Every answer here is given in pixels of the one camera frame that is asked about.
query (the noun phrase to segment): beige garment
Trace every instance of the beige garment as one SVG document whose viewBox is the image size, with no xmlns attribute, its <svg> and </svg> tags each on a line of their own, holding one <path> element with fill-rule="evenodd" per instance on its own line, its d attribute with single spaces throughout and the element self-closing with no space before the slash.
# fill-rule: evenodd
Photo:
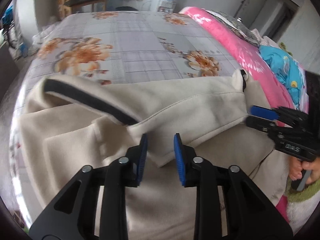
<svg viewBox="0 0 320 240">
<path fill-rule="evenodd" d="M 126 189 L 130 239 L 192 239 L 196 191 L 180 185 L 173 154 L 173 135 L 195 147 L 212 164 L 239 165 L 254 171 L 255 183 L 277 203 L 279 176 L 266 183 L 262 172 L 273 165 L 259 163 L 273 150 L 266 134 L 241 122 L 252 105 L 269 107 L 258 82 L 242 76 L 114 84 L 102 87 L 79 77 L 50 77 L 85 91 L 137 120 L 124 126 L 110 114 L 85 106 L 75 98 L 44 93 L 46 79 L 27 98 L 20 118 L 22 150 L 29 177 L 45 207 L 65 183 L 84 165 L 100 167 L 123 156 L 128 147 L 148 135 L 148 157 L 143 181 Z M 278 159 L 269 155 L 267 159 Z M 285 161 L 280 161 L 280 171 Z"/>
</svg>

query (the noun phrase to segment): pink fabric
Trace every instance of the pink fabric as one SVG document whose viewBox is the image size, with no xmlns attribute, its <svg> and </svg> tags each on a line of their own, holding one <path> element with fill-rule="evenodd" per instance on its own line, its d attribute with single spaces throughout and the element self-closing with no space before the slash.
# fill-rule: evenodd
<svg viewBox="0 0 320 240">
<path fill-rule="evenodd" d="M 284 217 L 284 219 L 289 223 L 289 219 L 288 219 L 288 216 L 287 216 L 287 204 L 288 204 L 287 197 L 286 196 L 282 196 L 280 198 L 279 203 L 276 206 L 276 209 Z"/>
<path fill-rule="evenodd" d="M 267 63 L 261 58 L 257 48 L 233 34 L 211 14 L 197 7 L 189 7 L 184 14 L 193 18 L 208 31 L 235 60 L 247 70 L 254 80 L 258 80 L 271 107 L 285 106 L 294 109 L 289 92 L 274 76 Z"/>
</svg>

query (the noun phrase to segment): bedsheet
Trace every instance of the bedsheet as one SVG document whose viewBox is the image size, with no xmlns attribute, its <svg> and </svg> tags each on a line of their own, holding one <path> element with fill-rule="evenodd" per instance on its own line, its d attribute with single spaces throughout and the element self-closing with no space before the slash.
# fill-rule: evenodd
<svg viewBox="0 0 320 240">
<path fill-rule="evenodd" d="M 13 113 L 10 165 L 27 226 L 42 209 L 22 158 L 17 118 L 27 94 L 41 78 L 59 72 L 108 85 L 231 76 L 238 68 L 241 66 L 228 51 L 186 15 L 120 11 L 65 18 L 32 62 Z"/>
<path fill-rule="evenodd" d="M 289 92 L 276 79 L 267 63 L 261 58 L 257 48 L 238 38 L 204 9 L 186 7 L 181 13 L 190 16 L 207 30 L 237 60 L 242 68 L 247 70 L 255 80 L 259 80 L 271 107 L 295 108 Z"/>
</svg>

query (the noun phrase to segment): gray floor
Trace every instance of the gray floor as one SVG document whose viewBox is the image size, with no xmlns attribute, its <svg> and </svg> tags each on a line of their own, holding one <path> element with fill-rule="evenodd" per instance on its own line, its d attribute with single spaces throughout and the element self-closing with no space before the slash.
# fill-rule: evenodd
<svg viewBox="0 0 320 240">
<path fill-rule="evenodd" d="M 19 210 L 9 169 L 10 125 L 19 88 L 32 59 L 33 57 L 27 57 L 16 61 L 20 73 L 12 82 L 9 90 L 0 103 L 0 196 L 9 210 Z"/>
</svg>

